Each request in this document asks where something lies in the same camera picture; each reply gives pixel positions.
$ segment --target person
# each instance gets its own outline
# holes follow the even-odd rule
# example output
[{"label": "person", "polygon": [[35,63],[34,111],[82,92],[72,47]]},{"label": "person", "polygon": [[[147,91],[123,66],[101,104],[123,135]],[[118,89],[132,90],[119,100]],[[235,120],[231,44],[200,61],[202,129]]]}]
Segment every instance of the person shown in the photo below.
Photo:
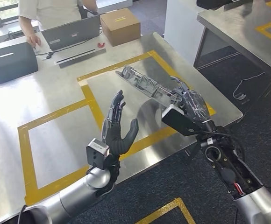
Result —
[{"label": "person", "polygon": [[40,31],[80,20],[78,10],[80,4],[89,11],[97,11],[95,0],[19,0],[19,23],[27,42],[36,47],[41,45],[41,40],[35,34],[32,20],[38,20]]}]

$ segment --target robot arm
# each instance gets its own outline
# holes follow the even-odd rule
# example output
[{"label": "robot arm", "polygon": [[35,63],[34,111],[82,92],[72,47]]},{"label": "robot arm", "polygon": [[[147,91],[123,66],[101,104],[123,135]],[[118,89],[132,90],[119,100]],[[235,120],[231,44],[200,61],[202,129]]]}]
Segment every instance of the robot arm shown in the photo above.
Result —
[{"label": "robot arm", "polygon": [[27,207],[0,224],[66,224],[73,217],[100,202],[111,192],[119,176],[121,154],[126,153],[139,131],[137,119],[131,122],[124,139],[120,135],[120,119],[125,102],[119,91],[104,121],[102,141],[93,139],[86,146],[88,164],[92,167],[86,176],[42,202]]},{"label": "robot arm", "polygon": [[198,93],[182,86],[178,89],[173,91],[174,94],[182,97],[186,106],[181,109],[178,105],[170,105],[162,114],[162,121],[185,136],[196,134],[198,143],[188,155],[187,164],[202,151],[247,223],[271,224],[271,194],[243,161],[243,149],[241,150],[244,157],[241,160],[233,144],[234,137],[210,120],[205,111],[206,104]]}]

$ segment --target red wire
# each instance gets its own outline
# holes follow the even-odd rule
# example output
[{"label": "red wire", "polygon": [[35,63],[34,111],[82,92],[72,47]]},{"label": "red wire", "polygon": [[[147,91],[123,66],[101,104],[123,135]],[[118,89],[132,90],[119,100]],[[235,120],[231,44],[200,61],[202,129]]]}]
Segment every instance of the red wire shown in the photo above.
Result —
[{"label": "red wire", "polygon": [[243,194],[243,192],[241,190],[240,190],[240,188],[238,186],[238,183],[234,183],[234,185],[238,191],[239,194]]}]

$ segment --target person's hand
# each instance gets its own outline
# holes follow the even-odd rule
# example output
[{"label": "person's hand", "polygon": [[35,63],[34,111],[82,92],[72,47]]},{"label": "person's hand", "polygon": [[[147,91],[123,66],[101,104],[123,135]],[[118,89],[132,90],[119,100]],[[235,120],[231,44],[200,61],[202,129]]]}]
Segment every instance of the person's hand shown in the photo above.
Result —
[{"label": "person's hand", "polygon": [[40,38],[39,36],[36,36],[36,34],[27,35],[27,42],[30,44],[33,48],[36,47],[36,44],[41,46]]},{"label": "person's hand", "polygon": [[131,145],[135,141],[139,131],[138,119],[133,119],[130,123],[130,130],[123,139],[121,138],[121,115],[125,102],[121,101],[124,98],[123,91],[120,90],[111,103],[108,117],[102,125],[101,139],[104,143],[110,147],[110,153],[120,156],[128,152]]}]

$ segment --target white shirt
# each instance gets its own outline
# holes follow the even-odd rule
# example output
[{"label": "white shirt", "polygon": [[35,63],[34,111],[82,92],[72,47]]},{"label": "white shirt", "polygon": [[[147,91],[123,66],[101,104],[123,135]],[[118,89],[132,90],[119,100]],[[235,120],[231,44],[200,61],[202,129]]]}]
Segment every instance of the white shirt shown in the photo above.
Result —
[{"label": "white shirt", "polygon": [[80,20],[80,0],[19,0],[18,15],[38,20],[40,31]]}]

